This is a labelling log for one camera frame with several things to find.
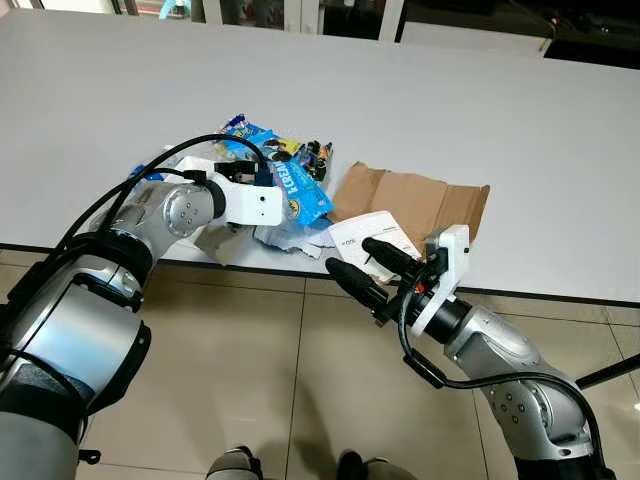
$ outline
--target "floor tile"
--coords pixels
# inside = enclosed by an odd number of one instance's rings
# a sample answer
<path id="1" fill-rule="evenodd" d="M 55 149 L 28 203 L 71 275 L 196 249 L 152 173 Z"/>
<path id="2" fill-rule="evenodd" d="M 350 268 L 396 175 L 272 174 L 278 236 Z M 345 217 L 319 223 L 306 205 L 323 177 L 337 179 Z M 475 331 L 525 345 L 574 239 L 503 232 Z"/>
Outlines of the floor tile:
<path id="1" fill-rule="evenodd" d="M 320 295 L 305 296 L 302 325 L 288 478 L 333 479 L 348 448 L 418 478 L 486 478 L 471 394 L 413 373 L 394 326 L 378 329 L 355 301 Z M 416 347 L 448 362 L 435 342 Z M 461 377 L 452 364 L 443 370 Z"/>
<path id="2" fill-rule="evenodd" d="M 549 363 L 579 377 L 620 360 L 608 326 L 527 317 L 510 320 L 542 351 Z M 480 392 L 474 392 L 491 480 L 516 478 L 513 458 Z M 585 391 L 602 433 L 605 459 L 619 480 L 640 475 L 640 417 L 628 376 Z"/>
<path id="3" fill-rule="evenodd" d="M 19 250 L 0 250 L 0 264 L 30 267 L 39 260 L 44 260 L 46 253 L 23 252 Z"/>
<path id="4" fill-rule="evenodd" d="M 609 322 L 619 325 L 640 327 L 640 308 L 605 307 L 609 314 Z"/>
<path id="5" fill-rule="evenodd" d="M 0 265 L 0 303 L 7 302 L 7 293 L 27 273 L 27 267 Z"/>
<path id="6" fill-rule="evenodd" d="M 201 473 L 183 473 L 167 470 L 121 467 L 116 465 L 78 466 L 76 480 L 204 480 Z"/>
<path id="7" fill-rule="evenodd" d="M 87 448 L 106 463 L 205 472 L 248 445 L 283 478 L 302 295 L 152 282 L 151 350 L 127 396 L 100 412 Z"/>
<path id="8" fill-rule="evenodd" d="M 304 291 L 303 277 L 237 272 L 214 268 L 183 267 L 181 265 L 157 265 L 153 271 L 152 279 L 155 281 L 169 280 L 286 292 Z"/>
<path id="9" fill-rule="evenodd" d="M 622 356 L 629 358 L 640 353 L 640 328 L 611 325 L 613 335 L 618 342 Z M 640 369 L 631 372 L 631 380 L 635 384 L 636 391 L 640 392 Z"/>
<path id="10" fill-rule="evenodd" d="M 607 322 L 604 307 L 601 305 L 503 297 L 499 295 L 479 295 L 475 293 L 460 293 L 458 296 L 472 305 L 482 305 L 497 313 L 560 318 L 582 322 Z"/>
<path id="11" fill-rule="evenodd" d="M 334 297 L 349 297 L 349 294 L 342 290 L 334 280 L 321 280 L 319 278 L 307 278 L 305 292 L 318 295 L 333 295 Z"/>

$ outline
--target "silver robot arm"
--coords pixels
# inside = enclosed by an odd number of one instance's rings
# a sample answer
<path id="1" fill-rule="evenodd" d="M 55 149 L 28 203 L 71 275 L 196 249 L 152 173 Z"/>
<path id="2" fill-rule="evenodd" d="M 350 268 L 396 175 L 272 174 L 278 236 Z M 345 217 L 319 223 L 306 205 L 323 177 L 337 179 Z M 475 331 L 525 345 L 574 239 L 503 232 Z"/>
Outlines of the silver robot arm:
<path id="1" fill-rule="evenodd" d="M 75 477 L 87 416 L 124 396 L 148 351 L 151 332 L 136 312 L 174 242 L 212 222 L 282 220 L 279 188 L 213 177 L 145 184 L 105 235 L 77 236 L 77 255 L 36 264 L 9 294 L 0 310 L 0 478 Z"/>
<path id="2" fill-rule="evenodd" d="M 404 361 L 421 377 L 436 388 L 482 389 L 521 480 L 615 478 L 604 465 L 593 412 L 575 383 L 547 364 L 509 322 L 453 295 L 468 269 L 468 227 L 437 232 L 427 246 L 430 256 L 420 263 L 386 242 L 364 240 L 363 249 L 401 277 L 399 295 L 389 302 L 387 293 L 353 265 L 329 259 L 327 269 L 372 310 L 379 326 L 399 322 Z M 410 346 L 405 327 L 443 344 L 445 355 L 469 381 L 447 379 Z"/>

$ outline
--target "blue snack wrapper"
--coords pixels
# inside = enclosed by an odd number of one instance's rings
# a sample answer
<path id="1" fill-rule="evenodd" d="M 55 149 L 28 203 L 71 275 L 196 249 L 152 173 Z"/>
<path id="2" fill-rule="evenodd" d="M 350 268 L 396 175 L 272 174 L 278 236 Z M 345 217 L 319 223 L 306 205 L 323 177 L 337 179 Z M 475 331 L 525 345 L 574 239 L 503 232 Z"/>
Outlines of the blue snack wrapper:
<path id="1" fill-rule="evenodd" d="M 129 177 L 135 177 L 138 173 L 140 173 L 142 171 L 142 169 L 144 168 L 144 165 L 138 165 L 136 168 L 133 169 L 133 171 L 129 174 Z M 162 176 L 161 173 L 152 173 L 151 175 L 147 175 L 146 177 L 144 177 L 145 180 L 160 180 L 163 181 L 164 177 Z"/>
<path id="2" fill-rule="evenodd" d="M 334 209 L 327 194 L 298 162 L 270 162 L 276 183 L 285 191 L 291 215 L 302 226 Z"/>
<path id="3" fill-rule="evenodd" d="M 258 147 L 260 149 L 260 151 L 262 153 L 265 154 L 265 156 L 267 156 L 267 152 L 265 151 L 264 148 L 264 142 L 269 140 L 270 138 L 277 138 L 276 135 L 273 133 L 273 130 L 262 130 L 260 129 L 259 132 L 253 134 L 253 135 L 249 135 L 248 137 L 244 137 L 247 140 L 249 140 L 251 143 L 253 143 L 256 147 Z M 249 148 L 241 143 L 238 142 L 230 142 L 228 140 L 225 140 L 225 143 L 227 143 L 227 153 L 229 153 L 231 156 L 236 157 L 238 159 L 244 159 L 246 157 L 246 155 L 253 155 L 253 153 L 251 153 L 251 150 L 249 150 Z"/>

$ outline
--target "black cable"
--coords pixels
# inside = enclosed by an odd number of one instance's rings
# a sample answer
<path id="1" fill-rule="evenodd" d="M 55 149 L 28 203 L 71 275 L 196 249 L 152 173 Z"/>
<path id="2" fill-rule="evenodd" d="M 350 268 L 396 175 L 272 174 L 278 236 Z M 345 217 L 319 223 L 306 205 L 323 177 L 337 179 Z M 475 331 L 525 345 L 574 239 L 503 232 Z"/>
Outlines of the black cable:
<path id="1" fill-rule="evenodd" d="M 122 9 L 120 8 L 119 0 L 111 0 L 111 6 L 113 7 L 113 13 L 116 15 L 122 15 Z"/>
<path id="2" fill-rule="evenodd" d="M 80 395 L 80 392 L 78 392 L 76 387 L 73 386 L 73 384 L 67 379 L 67 377 L 65 377 L 63 374 L 61 374 L 58 370 L 56 370 L 54 367 L 49 365 L 47 362 L 42 360 L 40 357 L 36 357 L 35 355 L 32 355 L 29 352 L 16 350 L 15 348 L 3 348 L 2 350 L 0 350 L 0 352 L 6 352 L 8 355 L 11 355 L 17 358 L 22 358 L 34 364 L 36 367 L 38 367 L 40 370 L 42 370 L 51 378 L 53 378 L 56 382 L 58 382 L 58 384 L 62 388 L 64 388 L 67 391 L 67 393 L 69 393 L 73 401 L 78 404 L 78 408 L 82 412 L 81 413 L 82 431 L 78 438 L 78 445 L 79 445 L 82 442 L 82 439 L 84 438 L 84 434 L 87 432 L 87 427 L 89 425 L 89 415 L 87 413 L 87 406 L 84 402 L 84 399 L 82 398 L 82 396 Z"/>
<path id="3" fill-rule="evenodd" d="M 248 140 L 236 137 L 234 135 L 227 135 L 223 133 L 211 133 L 207 135 L 201 135 L 199 137 L 192 138 L 185 142 L 182 142 L 179 145 L 165 151 L 151 162 L 149 162 L 145 167 L 143 167 L 136 175 L 127 178 L 120 184 L 113 187 L 107 193 L 102 195 L 98 200 L 96 200 L 89 208 L 87 208 L 77 219 L 76 221 L 69 227 L 66 233 L 63 235 L 62 239 L 58 242 L 53 251 L 49 254 L 46 259 L 46 262 L 53 261 L 57 256 L 59 256 L 64 248 L 67 246 L 71 238 L 77 233 L 77 231 L 82 227 L 82 225 L 94 214 L 98 211 L 98 209 L 103 206 L 109 199 L 111 199 L 114 195 L 120 194 L 120 196 L 116 199 L 114 204 L 111 206 L 107 215 L 105 216 L 103 222 L 100 225 L 99 231 L 104 233 L 108 225 L 113 222 L 113 217 L 117 214 L 117 211 L 120 210 L 122 203 L 126 197 L 131 193 L 133 187 L 144 177 L 151 175 L 155 167 L 157 167 L 160 163 L 164 162 L 172 155 L 181 152 L 193 145 L 197 145 L 199 143 L 207 142 L 207 141 L 221 141 L 221 140 L 229 140 L 232 142 L 237 142 L 248 147 L 253 153 L 256 154 L 257 163 L 260 168 L 268 168 L 267 159 L 264 154 L 256 147 L 253 143 Z"/>
<path id="4" fill-rule="evenodd" d="M 418 274 L 415 276 L 413 282 L 404 293 L 402 297 L 402 302 L 400 304 L 400 316 L 398 318 L 398 336 L 400 337 L 400 344 L 402 345 L 402 350 L 404 354 L 409 358 L 415 358 L 413 353 L 413 348 L 409 343 L 409 339 L 407 336 L 407 310 L 409 307 L 409 302 L 411 301 L 411 297 L 416 291 L 418 284 L 420 284 L 425 277 L 427 272 L 427 267 L 423 267 Z M 557 387 L 560 387 L 563 391 L 569 394 L 569 396 L 575 400 L 575 402 L 580 407 L 582 413 L 584 414 L 587 423 L 589 425 L 589 430 L 591 433 L 591 442 L 593 444 L 593 452 L 598 466 L 602 469 L 606 468 L 604 461 L 604 454 L 602 451 L 602 440 L 600 438 L 600 428 L 598 427 L 598 421 L 596 416 L 589 405 L 589 402 L 584 398 L 580 390 L 571 385 L 569 382 L 555 377 L 553 375 L 549 375 L 547 373 L 540 372 L 518 372 L 518 373 L 504 373 L 500 375 L 491 375 L 489 377 L 479 378 L 475 380 L 468 381 L 460 381 L 460 380 L 451 380 L 447 378 L 441 372 L 432 372 L 430 371 L 432 376 L 436 376 L 445 387 L 454 388 L 457 390 L 470 390 L 475 388 L 484 388 L 489 387 L 491 385 L 496 385 L 500 383 L 508 383 L 508 382 L 517 382 L 523 380 L 542 382 L 546 384 L 551 384 Z"/>
<path id="5" fill-rule="evenodd" d="M 122 189 L 122 191 L 120 192 L 118 197 L 115 199 L 115 201 L 113 202 L 113 204 L 111 205 L 111 207 L 107 211 L 107 214 L 105 215 L 104 219 L 102 220 L 102 223 L 100 224 L 100 227 L 98 228 L 98 235 L 101 235 L 101 234 L 105 233 L 106 230 L 111 226 L 111 224 L 113 223 L 113 220 L 115 219 L 115 216 L 117 215 L 118 211 L 120 210 L 120 207 L 122 207 L 122 205 L 124 204 L 124 201 L 126 200 L 127 196 L 129 195 L 129 193 L 133 189 L 133 186 L 139 180 L 141 180 L 144 177 L 146 177 L 147 175 L 149 175 L 151 170 L 156 168 L 158 165 L 160 165 L 165 160 L 171 158 L 176 153 L 179 153 L 182 150 L 185 150 L 186 148 L 192 147 L 193 145 L 197 145 L 197 144 L 203 143 L 203 142 L 210 142 L 210 141 L 216 141 L 217 142 L 217 141 L 220 141 L 220 140 L 229 140 L 229 141 L 232 141 L 232 142 L 237 142 L 237 143 L 243 144 L 244 146 L 249 148 L 253 153 L 256 154 L 257 163 L 258 163 L 259 168 L 268 168 L 267 159 L 264 156 L 264 154 L 260 151 L 260 149 L 258 147 L 256 147 L 253 143 L 251 143 L 250 141 L 248 141 L 248 140 L 246 140 L 246 139 L 244 139 L 242 137 L 236 137 L 235 135 L 227 135 L 226 133 L 210 133 L 210 134 L 207 134 L 207 135 L 201 135 L 199 137 L 192 138 L 192 139 L 187 140 L 185 142 L 182 142 L 181 144 L 176 145 L 175 147 L 170 148 L 169 150 L 167 150 L 167 151 L 163 152 L 162 154 L 158 155 L 156 158 L 154 158 L 152 161 L 150 161 L 147 165 L 145 165 L 145 167 L 142 170 L 140 170 L 132 178 L 132 182 L 133 183 L 131 185 L 125 186 Z"/>
<path id="6" fill-rule="evenodd" d="M 180 170 L 176 170 L 175 168 L 166 168 L 166 167 L 154 168 L 149 175 L 153 175 L 154 173 L 167 173 L 169 175 L 178 175 L 179 177 L 184 177 L 184 172 L 181 172 Z"/>

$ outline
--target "table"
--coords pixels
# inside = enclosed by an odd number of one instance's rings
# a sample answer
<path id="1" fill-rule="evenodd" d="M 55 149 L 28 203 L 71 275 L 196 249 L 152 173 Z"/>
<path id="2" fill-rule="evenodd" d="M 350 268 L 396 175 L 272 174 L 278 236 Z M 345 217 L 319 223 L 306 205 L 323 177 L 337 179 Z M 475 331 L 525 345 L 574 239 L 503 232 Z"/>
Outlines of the table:
<path id="1" fill-rule="evenodd" d="M 55 11 L 12 11 L 0 45 L 0 248 L 51 248 L 161 146 L 246 112 L 333 141 L 330 195 L 357 160 L 490 184 L 465 287 L 640 302 L 640 72 Z M 326 273 L 251 239 L 231 263 Z"/>

